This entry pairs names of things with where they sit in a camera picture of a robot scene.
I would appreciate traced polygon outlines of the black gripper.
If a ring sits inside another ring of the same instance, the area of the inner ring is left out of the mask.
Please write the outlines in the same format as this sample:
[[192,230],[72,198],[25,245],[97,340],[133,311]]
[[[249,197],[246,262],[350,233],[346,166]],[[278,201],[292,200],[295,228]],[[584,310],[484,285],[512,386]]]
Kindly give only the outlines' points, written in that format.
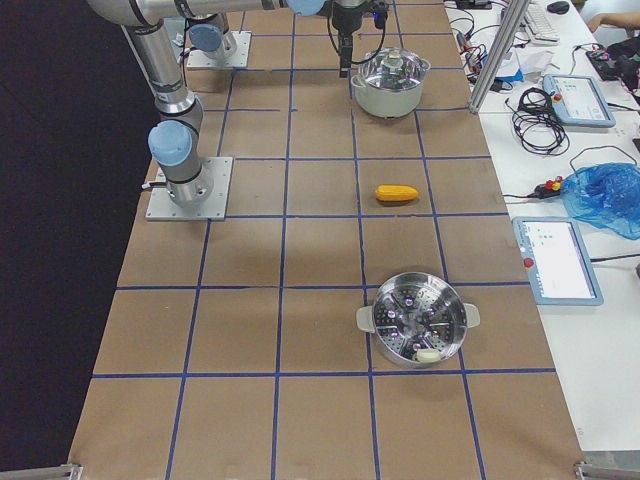
[[361,2],[337,0],[332,2],[332,26],[337,31],[336,51],[340,57],[339,77],[347,78],[353,50],[353,34],[361,27]]

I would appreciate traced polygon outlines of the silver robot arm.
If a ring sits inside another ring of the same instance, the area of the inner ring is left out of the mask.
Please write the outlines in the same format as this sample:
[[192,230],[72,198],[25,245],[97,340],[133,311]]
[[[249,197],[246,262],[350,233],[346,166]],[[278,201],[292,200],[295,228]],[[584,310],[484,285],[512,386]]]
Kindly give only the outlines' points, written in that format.
[[[388,4],[386,1],[282,1],[296,15],[320,15],[326,18],[327,32],[339,58],[339,76],[346,78],[354,65],[367,63],[382,49],[386,36]],[[353,35],[362,27],[363,17],[371,15],[375,28],[382,32],[373,54],[364,60],[353,60]],[[189,37],[192,48],[213,57],[230,46],[231,32],[226,15],[210,14],[202,18],[187,18],[184,38]]]
[[91,1],[104,19],[123,28],[154,95],[161,122],[148,137],[152,156],[166,179],[168,196],[177,205],[191,206],[213,188],[204,160],[197,154],[202,104],[186,85],[172,49],[164,20],[182,17],[206,20],[227,12],[275,10],[287,1]]

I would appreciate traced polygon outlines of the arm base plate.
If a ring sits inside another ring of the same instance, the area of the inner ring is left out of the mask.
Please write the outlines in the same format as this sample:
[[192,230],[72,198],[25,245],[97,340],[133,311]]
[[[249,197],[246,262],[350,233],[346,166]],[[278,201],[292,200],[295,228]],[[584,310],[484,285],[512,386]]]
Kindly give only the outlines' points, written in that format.
[[189,70],[245,69],[248,66],[252,34],[249,31],[220,33],[215,28],[190,30],[192,46],[187,57]]
[[145,218],[148,221],[224,221],[233,158],[204,157],[201,166],[199,176],[185,184],[169,182],[158,168]]

